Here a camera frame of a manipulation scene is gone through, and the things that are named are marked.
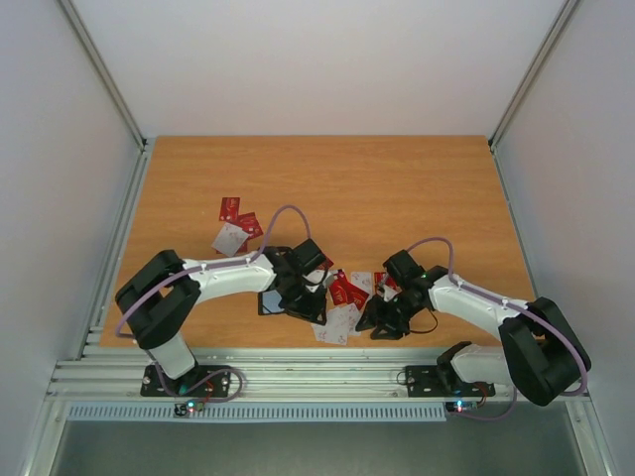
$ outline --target red card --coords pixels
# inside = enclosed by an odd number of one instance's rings
[[[348,297],[348,284],[349,282],[346,279],[346,274],[342,270],[339,270],[335,275],[335,281],[333,281],[332,285],[328,287],[330,296],[333,299],[333,304],[340,305],[352,303],[352,297],[350,298],[350,301]]]
[[[256,218],[256,213],[253,211],[245,213],[244,215],[238,215],[236,225],[240,226],[245,233],[249,233],[248,240],[253,240],[254,238],[264,235],[258,218]]]
[[[326,261],[324,261],[316,269],[317,270],[325,270],[325,269],[330,269],[331,266],[333,266],[333,261],[331,261],[329,257],[326,257]]]
[[[384,279],[384,276],[386,276],[387,273],[373,273],[373,275],[375,278],[375,289],[377,289],[377,285],[381,283],[381,280]],[[395,291],[399,290],[397,283],[395,283],[395,280],[393,280],[390,276],[388,277],[388,280],[386,280],[386,283],[384,284],[384,286],[387,286],[388,288],[392,288]]]
[[[351,303],[354,303],[355,306],[361,310],[368,300],[368,293],[356,285],[348,283],[348,298],[352,301]]]
[[[238,219],[239,196],[225,196],[220,201],[219,221],[236,221]]]

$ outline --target black mounting plate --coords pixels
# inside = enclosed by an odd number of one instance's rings
[[[404,369],[408,397],[482,397],[482,392],[472,384],[461,383],[455,393],[449,393],[437,377],[436,365],[409,365]],[[496,395],[494,386],[484,385],[487,397]]]
[[[189,371],[186,375],[188,376],[188,386],[191,386],[197,382],[199,382],[205,375],[210,374],[216,370],[222,370],[229,368],[226,365],[198,365],[195,371]],[[222,385],[222,379],[227,379],[227,385]],[[167,375],[164,375],[164,379],[166,381],[166,385],[174,392],[178,393],[181,385],[185,385],[185,381],[183,377],[180,377],[176,380],[170,379]],[[229,385],[231,383],[231,374],[229,372],[223,372],[221,374],[213,376],[208,381],[213,386],[213,391],[209,392],[209,386],[207,384],[200,385],[195,388],[191,392],[186,395],[183,395],[184,399],[196,399],[196,398],[223,398],[227,397]],[[157,376],[157,368],[154,364],[146,367],[146,370],[143,373],[143,381],[141,383],[141,396],[142,397],[167,397],[172,398],[166,394],[159,381],[159,377]]]

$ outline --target card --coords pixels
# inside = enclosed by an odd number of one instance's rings
[[[337,270],[335,281],[328,287],[328,290],[330,291],[330,297],[333,299],[333,304],[352,303],[352,297],[348,296],[348,280],[344,270]]]
[[[361,318],[361,310],[359,310],[355,304],[344,305],[340,307],[340,309],[342,309],[342,312],[346,314],[346,318],[348,320],[348,335],[361,335],[361,332],[355,330],[355,326]]]
[[[239,226],[225,223],[211,246],[226,256],[234,256],[248,237]]]
[[[316,340],[328,344],[346,345],[350,326],[348,313],[336,307],[326,313],[326,325],[311,324]]]
[[[377,285],[379,285],[379,283],[381,283],[381,280],[384,279],[384,276],[387,276],[387,273],[375,273],[375,289],[377,289]],[[394,291],[398,291],[399,287],[397,286],[397,283],[395,283],[395,280],[393,280],[390,276],[388,276],[388,279],[386,280],[386,283],[384,284],[385,287],[388,288],[392,288]]]
[[[365,271],[353,271],[350,274],[350,283],[369,295],[373,294],[373,274]]]
[[[364,305],[368,301],[370,294],[365,290],[361,290],[353,283],[348,283],[348,300],[352,301],[351,303],[355,304],[359,310],[364,308]]]
[[[389,301],[395,297],[399,292],[393,290],[390,286],[384,286],[384,300]]]
[[[238,251],[236,252],[236,254],[249,252],[249,249],[247,247],[247,242],[248,241],[249,241],[249,238],[247,238],[247,241],[245,241],[242,245],[240,245],[240,248],[238,248]],[[216,254],[217,255],[222,255],[222,253],[219,252],[218,250],[216,250]]]
[[[325,270],[325,269],[330,269],[331,266],[333,266],[333,261],[331,261],[329,257],[326,257],[326,261],[324,261],[316,269],[317,270]]]
[[[253,211],[238,215],[234,224],[240,226],[244,232],[249,233],[249,240],[253,240],[265,234],[258,222],[258,218],[256,218],[256,213]]]
[[[225,196],[220,200],[218,221],[236,221],[238,219],[239,196]]]

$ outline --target metal floor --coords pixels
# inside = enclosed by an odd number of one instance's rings
[[[493,411],[504,406],[492,405]],[[53,475],[586,474],[565,404],[504,421],[187,423],[69,421]]]

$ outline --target wire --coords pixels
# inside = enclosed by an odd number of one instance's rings
[[[206,404],[209,402],[209,399],[211,398],[211,393],[214,391],[214,386],[211,385],[209,381],[205,383],[207,384],[207,395],[205,395],[205,398],[202,400],[203,404]]]
[[[234,399],[236,399],[236,398],[238,398],[240,396],[240,394],[242,393],[242,389],[245,386],[245,381],[246,381],[245,375],[238,369],[234,369],[232,367],[227,367],[226,369],[218,369],[218,370],[215,370],[213,372],[210,372],[204,378],[200,379],[199,382],[197,382],[196,384],[194,384],[191,387],[189,387],[182,394],[175,394],[168,387],[168,384],[166,383],[166,378],[163,376],[163,374],[164,374],[163,369],[161,368],[161,365],[159,365],[159,362],[157,362],[155,360],[154,364],[155,364],[155,368],[157,369],[157,375],[159,376],[159,382],[161,382],[161,387],[163,387],[163,390],[166,393],[166,395],[169,395],[170,397],[176,397],[176,398],[185,397],[192,390],[197,389],[202,384],[207,382],[209,379],[212,379],[212,378],[216,377],[217,375],[226,374],[226,373],[233,374],[233,375],[236,376],[236,378],[238,379],[238,388],[236,389],[236,391],[233,394],[231,394],[231,395],[229,395],[227,397],[221,397],[221,398],[217,398],[217,399],[208,399],[209,402],[212,402],[213,404],[224,404],[226,402],[231,402],[232,400],[234,400]]]
[[[410,332],[412,332],[413,334],[430,334],[431,332],[434,332],[435,330],[437,330],[437,327],[439,327],[439,320],[437,319],[437,317],[435,316],[435,313],[432,312],[431,309],[428,309],[428,312],[430,313],[430,315],[435,320],[435,326],[432,329],[429,329],[429,330],[412,330],[412,329],[410,329]]]
[[[477,407],[480,409],[487,402],[487,389],[480,382],[474,382],[472,385],[480,390],[481,394],[483,394],[483,397],[480,399],[480,402],[477,405]]]
[[[518,390],[516,390],[516,387],[512,387],[512,389],[514,392],[512,401],[509,404],[509,407],[507,407],[507,410],[499,416],[478,416],[478,415],[466,414],[463,412],[452,412],[450,414],[456,415],[457,417],[475,419],[477,421],[490,421],[490,422],[501,421],[502,419],[505,419],[506,417],[512,415],[512,412],[516,408],[516,403],[518,402]]]
[[[423,240],[418,241],[414,245],[412,245],[406,251],[411,252],[412,250],[417,248],[419,245],[423,245],[424,243],[430,243],[432,241],[440,241],[440,242],[443,242],[443,243],[445,243],[447,245],[448,252],[449,252],[449,258],[447,260],[447,277],[449,278],[449,280],[455,286],[459,287],[460,290],[467,291],[467,292],[472,293],[473,295],[477,295],[477,296],[479,296],[481,298],[485,298],[485,299],[487,299],[487,300],[489,300],[491,302],[494,302],[497,305],[507,306],[507,307],[509,307],[512,310],[515,310],[517,312],[522,313],[523,315],[526,315],[527,317],[532,319],[534,322],[537,322],[538,324],[540,324],[545,330],[550,332],[552,335],[554,335],[558,340],[560,340],[563,343],[563,345],[566,347],[568,352],[573,357],[573,360],[575,361],[575,364],[577,365],[577,368],[578,368],[579,374],[580,374],[580,384],[579,384],[579,387],[577,389],[572,390],[570,392],[562,392],[562,395],[576,396],[576,395],[581,395],[584,392],[586,392],[586,386],[588,384],[588,374],[586,372],[586,367],[584,366],[584,362],[582,361],[582,358],[580,357],[580,355],[577,352],[577,350],[575,350],[575,347],[573,347],[573,344],[571,344],[570,341],[560,331],[558,331],[555,327],[553,327],[551,324],[546,322],[544,319],[542,319],[539,316],[537,316],[536,314],[534,314],[529,309],[521,307],[520,305],[516,305],[513,302],[508,302],[507,299],[505,297],[503,297],[503,296],[487,292],[485,290],[482,290],[480,288],[474,287],[474,286],[472,286],[472,285],[470,285],[468,283],[465,283],[465,282],[459,283],[458,280],[456,279],[456,277],[454,276],[454,248],[453,248],[451,242],[447,238],[444,238],[443,236],[433,236],[431,238],[425,238]]]
[[[262,240],[262,245],[260,245],[260,248],[258,249],[258,251],[256,251],[255,255],[246,255],[244,258],[239,258],[239,259],[231,260],[231,261],[218,260],[220,261],[220,263],[214,263],[212,261],[210,263],[206,263],[205,265],[187,268],[186,270],[182,270],[182,271],[179,271],[178,273],[168,276],[167,278],[162,280],[160,283],[153,286],[149,291],[147,291],[137,301],[135,301],[128,310],[124,312],[124,314],[121,316],[121,319],[117,323],[117,327],[115,328],[115,335],[117,337],[134,339],[135,336],[133,334],[121,332],[121,329],[123,328],[124,324],[128,321],[130,316],[134,314],[137,311],[137,309],[139,309],[139,307],[141,307],[149,298],[154,296],[161,289],[166,288],[168,285],[170,285],[174,281],[179,280],[180,278],[183,278],[184,276],[191,275],[193,273],[199,273],[204,270],[213,270],[213,269],[227,268],[230,266],[246,265],[252,261],[255,261],[260,255],[262,255],[262,252],[267,247],[267,244],[269,243],[269,238],[271,237],[271,231],[274,228],[274,224],[276,223],[278,216],[280,215],[280,213],[282,213],[283,211],[287,209],[295,210],[300,214],[300,217],[305,222],[305,228],[307,229],[307,238],[311,238],[311,227],[309,226],[309,221],[307,220],[307,217],[303,214],[303,212],[299,208],[297,208],[295,205],[283,205],[280,208],[278,208],[278,210],[274,213],[274,216],[272,216],[271,223],[269,223],[267,232],[265,233],[265,236]]]
[[[404,374],[404,383],[403,383],[403,384],[402,384],[401,382],[399,382],[399,376],[400,376],[401,374]],[[399,372],[399,373],[397,374],[397,377],[395,377],[395,380],[397,381],[397,385],[408,385],[408,382],[407,382],[407,380],[406,380],[406,375],[405,375],[405,374],[406,374],[406,371],[405,371],[405,370],[402,370],[401,372]]]

